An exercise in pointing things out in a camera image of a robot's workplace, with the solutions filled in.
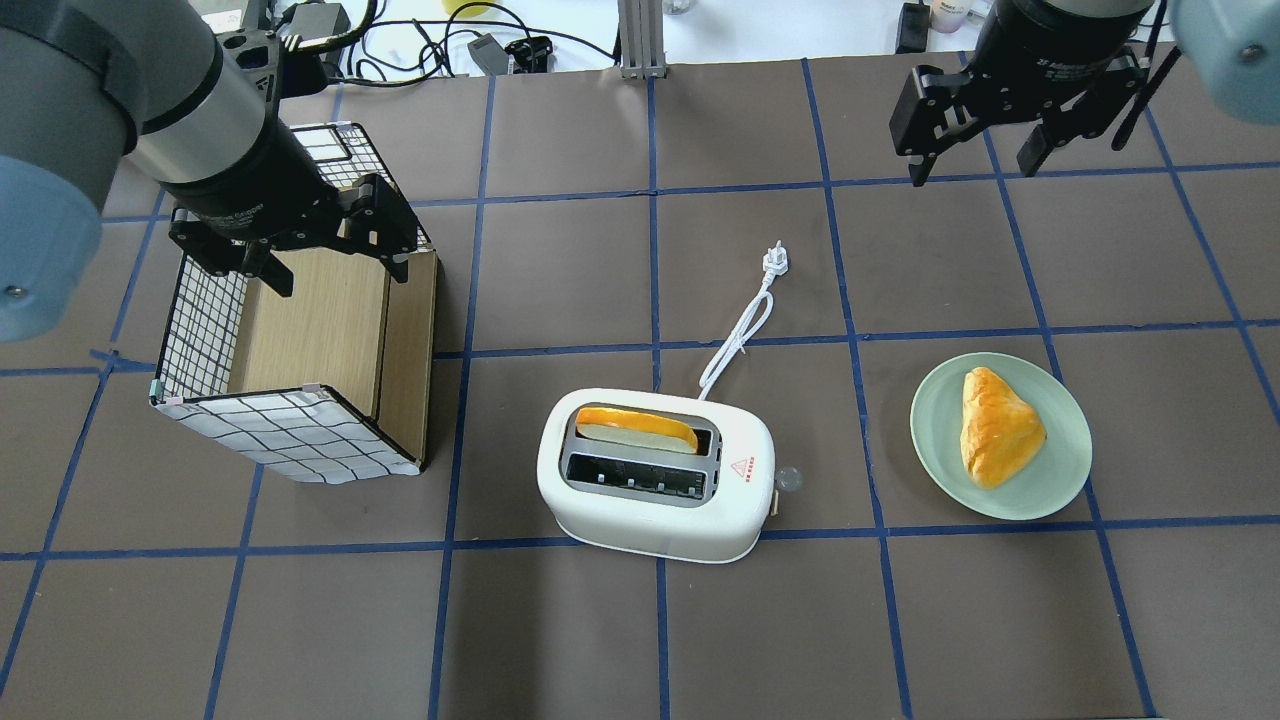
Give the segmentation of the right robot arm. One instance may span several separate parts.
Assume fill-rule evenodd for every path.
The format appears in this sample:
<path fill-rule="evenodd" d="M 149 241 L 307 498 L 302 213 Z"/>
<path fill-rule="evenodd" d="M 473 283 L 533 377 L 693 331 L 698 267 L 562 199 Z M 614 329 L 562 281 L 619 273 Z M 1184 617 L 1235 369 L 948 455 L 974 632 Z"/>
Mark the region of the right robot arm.
<path fill-rule="evenodd" d="M 996 1 L 961 70 L 910 70 L 890 137 L 918 187 L 952 146 L 1027 123 L 1018 167 L 1032 177 L 1055 150 L 1108 128 L 1124 149 L 1181 58 L 1222 111 L 1274 124 L 1277 37 L 1275 1 Z"/>

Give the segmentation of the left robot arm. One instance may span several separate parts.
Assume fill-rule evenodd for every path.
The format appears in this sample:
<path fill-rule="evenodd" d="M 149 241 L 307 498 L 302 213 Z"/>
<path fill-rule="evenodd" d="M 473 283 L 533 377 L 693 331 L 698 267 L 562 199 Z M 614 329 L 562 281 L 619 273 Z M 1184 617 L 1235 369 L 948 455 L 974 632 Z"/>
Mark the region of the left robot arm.
<path fill-rule="evenodd" d="M 170 237 L 210 275 L 294 281 L 282 252 L 330 249 L 408 279 L 426 234 L 396 184 L 325 181 L 279 119 L 324 85 L 320 56 L 376 15 L 321 38 L 216 33 L 187 1 L 3 4 L 3 341 L 67 314 L 101 237 L 122 160 L 175 202 Z"/>

